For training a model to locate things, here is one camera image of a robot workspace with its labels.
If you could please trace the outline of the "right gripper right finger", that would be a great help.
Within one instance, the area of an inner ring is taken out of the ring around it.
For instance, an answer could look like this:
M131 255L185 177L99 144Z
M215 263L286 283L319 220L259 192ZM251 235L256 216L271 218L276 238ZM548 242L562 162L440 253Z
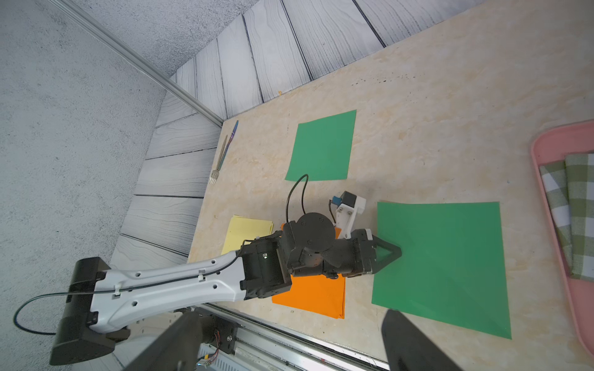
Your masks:
M388 310L381 326L390 370L457 370L461 368L401 312Z

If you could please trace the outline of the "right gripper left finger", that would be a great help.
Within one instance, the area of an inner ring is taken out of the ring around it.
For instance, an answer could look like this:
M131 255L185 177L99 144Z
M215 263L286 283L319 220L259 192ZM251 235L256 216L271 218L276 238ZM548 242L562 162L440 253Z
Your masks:
M129 363L125 370L195 370L203 342L200 314L187 312Z

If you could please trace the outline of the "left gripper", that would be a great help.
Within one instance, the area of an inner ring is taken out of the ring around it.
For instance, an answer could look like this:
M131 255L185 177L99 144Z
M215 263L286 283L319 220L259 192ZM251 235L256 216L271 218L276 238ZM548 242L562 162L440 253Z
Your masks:
M339 239L328 217L307 213L282 226L281 255L294 277L335 279L375 275L401 258L402 249L366 230Z

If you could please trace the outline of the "green paper sheet bottom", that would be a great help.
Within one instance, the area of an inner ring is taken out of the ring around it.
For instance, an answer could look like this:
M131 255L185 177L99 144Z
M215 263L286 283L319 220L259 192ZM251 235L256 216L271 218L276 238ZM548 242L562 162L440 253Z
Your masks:
M374 305L512 337L499 203L379 203L377 234L402 256L374 275Z

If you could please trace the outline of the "green paper sheet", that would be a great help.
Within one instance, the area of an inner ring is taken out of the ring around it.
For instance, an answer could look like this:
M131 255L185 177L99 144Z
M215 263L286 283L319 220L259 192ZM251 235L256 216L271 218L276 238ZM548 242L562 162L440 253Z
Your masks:
M512 337L499 203L379 203L377 234L402 256L374 275L374 305Z
M286 180L296 181L305 174L310 181L346 179L356 117L353 110L300 124Z

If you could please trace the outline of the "green paper sheet top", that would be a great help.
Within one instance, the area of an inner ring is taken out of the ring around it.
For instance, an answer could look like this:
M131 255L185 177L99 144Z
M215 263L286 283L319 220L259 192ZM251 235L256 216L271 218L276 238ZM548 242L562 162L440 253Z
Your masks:
M353 110L300 124L286 180L296 181L305 174L310 181L346 179L356 117Z

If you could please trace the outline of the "yellow paper sheet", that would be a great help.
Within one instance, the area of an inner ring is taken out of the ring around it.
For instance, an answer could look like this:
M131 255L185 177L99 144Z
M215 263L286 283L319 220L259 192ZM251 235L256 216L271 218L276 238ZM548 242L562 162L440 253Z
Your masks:
M221 254L239 250L244 241L266 237L273 233L274 224L270 220L257 220L242 216L233 216L227 228Z

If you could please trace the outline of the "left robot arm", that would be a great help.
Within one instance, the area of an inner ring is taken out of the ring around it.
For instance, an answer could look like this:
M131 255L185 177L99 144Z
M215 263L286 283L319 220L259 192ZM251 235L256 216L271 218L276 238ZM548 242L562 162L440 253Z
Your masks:
M400 247L368 229L337 236L320 213L307 213L275 233L246 240L238 250L193 264L119 271L101 258L74 266L49 362L63 366L113 352L140 319L218 301L269 298L290 290L292 279L376 274L402 256Z

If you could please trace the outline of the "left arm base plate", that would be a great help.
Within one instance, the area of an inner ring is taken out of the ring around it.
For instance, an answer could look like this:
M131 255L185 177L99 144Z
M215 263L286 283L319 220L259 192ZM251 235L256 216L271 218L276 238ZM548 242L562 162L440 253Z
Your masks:
M235 343L239 324L216 315L204 315L207 325L213 328L213 335L201 344L196 370L223 366L223 361L235 355Z

